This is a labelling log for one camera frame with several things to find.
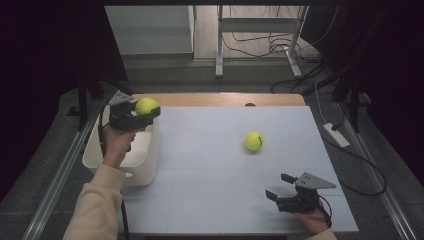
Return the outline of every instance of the tennis ball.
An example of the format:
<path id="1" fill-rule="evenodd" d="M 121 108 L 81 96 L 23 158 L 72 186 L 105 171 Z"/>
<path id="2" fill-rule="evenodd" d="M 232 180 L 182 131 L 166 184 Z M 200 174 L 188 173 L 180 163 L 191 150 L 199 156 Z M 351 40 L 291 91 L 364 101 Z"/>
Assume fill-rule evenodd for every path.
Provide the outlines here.
<path id="1" fill-rule="evenodd" d="M 157 107 L 159 107 L 159 104 L 153 98 L 142 98 L 135 105 L 135 113 L 137 115 L 149 114 Z"/>
<path id="2" fill-rule="evenodd" d="M 253 131 L 244 137 L 244 146 L 252 151 L 259 150 L 263 144 L 263 137 L 260 132 Z"/>

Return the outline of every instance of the table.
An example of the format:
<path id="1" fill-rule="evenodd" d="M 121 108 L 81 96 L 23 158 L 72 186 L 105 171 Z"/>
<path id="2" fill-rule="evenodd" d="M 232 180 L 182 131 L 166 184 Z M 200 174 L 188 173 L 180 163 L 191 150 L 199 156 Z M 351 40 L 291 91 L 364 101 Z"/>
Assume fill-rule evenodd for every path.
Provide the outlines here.
<path id="1" fill-rule="evenodd" d="M 358 230 L 310 109 L 300 95 L 134 95 L 135 99 L 142 97 L 155 98 L 162 106 L 158 117 L 162 143 L 155 180 L 146 187 L 122 189 L 131 233 L 304 232 L 300 221 L 278 212 L 275 203 L 266 199 L 265 188 L 280 196 L 294 196 L 294 186 L 282 182 L 280 174 L 300 176 L 305 169 L 339 186 L 319 190 L 332 204 L 334 231 Z M 257 107 L 244 107 L 247 103 Z M 241 121 L 253 114 L 262 117 Z M 258 153 L 247 152 L 240 143 L 243 131 L 253 126 L 267 139 Z"/>

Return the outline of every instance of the hand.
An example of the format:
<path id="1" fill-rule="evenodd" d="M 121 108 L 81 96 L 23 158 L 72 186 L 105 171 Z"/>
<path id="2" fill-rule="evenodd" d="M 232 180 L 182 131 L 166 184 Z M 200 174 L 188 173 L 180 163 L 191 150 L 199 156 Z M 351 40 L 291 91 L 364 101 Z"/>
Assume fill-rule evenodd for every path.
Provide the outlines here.
<path id="1" fill-rule="evenodd" d="M 317 208 L 309 213 L 291 212 L 291 214 L 298 217 L 312 235 L 316 235 L 328 229 L 324 215 Z"/>
<path id="2" fill-rule="evenodd" d="M 131 142 L 134 141 L 135 134 L 143 130 L 144 129 L 138 129 L 130 132 L 122 132 L 111 128 L 110 125 L 106 125 L 103 128 L 106 144 L 103 164 L 113 168 L 119 168 Z"/>

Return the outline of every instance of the white tabletop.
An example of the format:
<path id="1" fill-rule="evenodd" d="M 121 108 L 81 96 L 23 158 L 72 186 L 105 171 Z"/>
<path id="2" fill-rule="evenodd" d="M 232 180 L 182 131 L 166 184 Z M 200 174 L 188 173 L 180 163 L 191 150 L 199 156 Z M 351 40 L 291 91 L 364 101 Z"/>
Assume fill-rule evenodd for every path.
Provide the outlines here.
<path id="1" fill-rule="evenodd" d="M 265 189 L 296 194 L 281 173 L 311 173 L 337 185 L 318 190 L 333 230 L 358 231 L 309 107 L 162 107 L 155 180 L 125 187 L 129 229 L 146 234 L 292 234 L 301 222 L 278 211 Z M 243 146 L 249 131 L 262 148 Z"/>

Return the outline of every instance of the beige sleeve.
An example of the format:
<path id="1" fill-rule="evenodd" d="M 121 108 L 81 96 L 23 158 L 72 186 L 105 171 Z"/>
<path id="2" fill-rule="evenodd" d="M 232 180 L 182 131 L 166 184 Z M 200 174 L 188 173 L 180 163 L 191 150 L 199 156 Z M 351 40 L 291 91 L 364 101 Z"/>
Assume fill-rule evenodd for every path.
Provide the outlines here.
<path id="1" fill-rule="evenodd" d="M 333 231 L 331 228 L 325 230 L 324 232 L 321 232 L 313 237 L 310 237 L 306 240 L 337 240 L 336 236 L 334 236 Z"/>
<path id="2" fill-rule="evenodd" d="M 124 180 L 121 171 L 100 165 L 93 180 L 84 184 L 63 239 L 116 240 Z"/>

